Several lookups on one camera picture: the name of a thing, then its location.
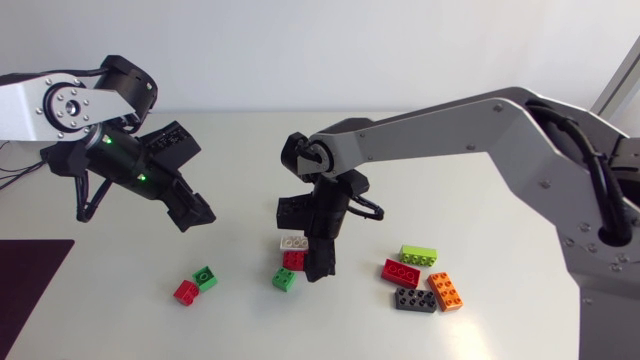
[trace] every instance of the gray robot arm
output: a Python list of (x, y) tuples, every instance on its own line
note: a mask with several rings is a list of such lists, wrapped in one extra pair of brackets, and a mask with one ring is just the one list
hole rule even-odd
[[(81, 78), (98, 77), (93, 89)], [(112, 184), (160, 200), (180, 231), (215, 215), (178, 169), (200, 147), (177, 122), (142, 137), (158, 88), (125, 58), (107, 56), (96, 70), (57, 70), (0, 76), (0, 139), (57, 141), (41, 150), (51, 172), (74, 178), (76, 219), (88, 222)], [(104, 178), (89, 200), (92, 171)]]
[[(584, 149), (544, 115), (561, 115), (577, 125), (605, 169), (588, 166)], [(587, 111), (510, 88), (376, 122), (347, 119), (308, 140), (300, 134), (289, 140), (283, 164), (315, 189), (308, 198), (281, 199), (278, 225), (304, 230), (309, 237), (308, 278), (318, 262), (331, 257), (340, 226), (326, 231), (330, 222), (314, 220), (327, 212), (314, 196), (326, 188), (322, 184), (344, 189), (359, 174), (353, 169), (366, 162), (486, 152), (511, 191), (558, 229), (567, 269), (581, 291), (580, 358), (640, 358), (635, 335), (640, 323), (640, 147), (635, 139)], [(600, 180), (608, 182), (604, 194), (594, 185)], [(366, 191), (368, 183), (357, 195), (353, 186), (346, 188), (342, 204)], [(616, 197), (613, 190), (620, 191), (617, 204), (606, 199)], [(326, 192), (323, 198), (326, 203)], [(296, 212), (300, 208), (311, 215), (292, 220), (292, 214), (304, 213)], [(335, 213), (343, 209), (332, 208)], [(329, 242), (329, 250), (313, 254)], [(333, 264), (321, 276), (333, 275)]]

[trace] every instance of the red lego brick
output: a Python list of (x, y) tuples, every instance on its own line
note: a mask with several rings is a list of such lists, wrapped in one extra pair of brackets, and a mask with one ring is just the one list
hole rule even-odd
[(285, 251), (282, 256), (282, 267), (291, 271), (304, 270), (304, 255), (308, 251)]
[(418, 281), (420, 281), (420, 270), (414, 269), (403, 263), (387, 259), (382, 269), (383, 279), (389, 280), (394, 284), (398, 284), (408, 289), (415, 289), (418, 287)]
[(200, 290), (198, 290), (196, 284), (192, 283), (191, 281), (185, 280), (182, 282), (182, 284), (180, 284), (178, 290), (173, 293), (173, 297), (180, 301), (181, 304), (189, 306), (193, 304), (193, 299), (198, 296), (199, 293)]
[(462, 299), (447, 273), (431, 274), (427, 278), (427, 283), (435, 293), (442, 311), (458, 310), (462, 307)]

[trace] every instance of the white lego brick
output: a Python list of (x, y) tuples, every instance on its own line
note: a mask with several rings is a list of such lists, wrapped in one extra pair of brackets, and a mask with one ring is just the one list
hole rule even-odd
[(305, 251), (309, 249), (309, 240), (305, 236), (282, 236), (280, 251)]

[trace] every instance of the orange lego brick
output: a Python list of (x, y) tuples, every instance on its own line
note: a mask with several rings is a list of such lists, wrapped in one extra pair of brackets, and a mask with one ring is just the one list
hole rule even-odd
[(427, 278), (427, 283), (436, 295), (442, 311), (458, 310), (462, 307), (462, 299), (447, 273), (431, 274)]

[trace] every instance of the white wall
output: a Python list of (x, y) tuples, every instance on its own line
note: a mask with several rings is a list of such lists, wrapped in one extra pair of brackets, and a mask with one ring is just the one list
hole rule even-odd
[(590, 107), (637, 0), (37, 1), (0, 5), (0, 73), (129, 58), (157, 111), (406, 110), (518, 85)]

